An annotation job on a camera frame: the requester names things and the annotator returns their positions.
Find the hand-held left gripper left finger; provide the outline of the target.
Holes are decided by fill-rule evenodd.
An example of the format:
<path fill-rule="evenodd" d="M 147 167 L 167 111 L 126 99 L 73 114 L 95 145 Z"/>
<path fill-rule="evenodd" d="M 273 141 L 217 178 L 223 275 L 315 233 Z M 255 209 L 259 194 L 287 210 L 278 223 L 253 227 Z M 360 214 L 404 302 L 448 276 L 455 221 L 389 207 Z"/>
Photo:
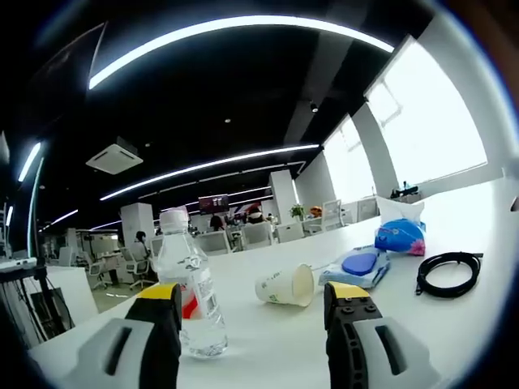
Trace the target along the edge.
<path fill-rule="evenodd" d="M 182 329 L 181 287 L 157 284 L 136 296 L 79 349 L 76 388 L 175 388 Z"/>

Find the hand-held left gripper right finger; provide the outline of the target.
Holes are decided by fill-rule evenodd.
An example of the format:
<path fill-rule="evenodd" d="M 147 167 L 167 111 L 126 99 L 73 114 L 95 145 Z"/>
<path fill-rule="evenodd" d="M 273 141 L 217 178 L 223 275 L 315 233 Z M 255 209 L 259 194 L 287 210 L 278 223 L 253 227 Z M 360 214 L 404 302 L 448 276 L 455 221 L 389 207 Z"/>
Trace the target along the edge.
<path fill-rule="evenodd" d="M 427 346 L 384 317 L 358 286 L 325 284 L 324 328 L 331 388 L 433 388 L 440 382 Z"/>

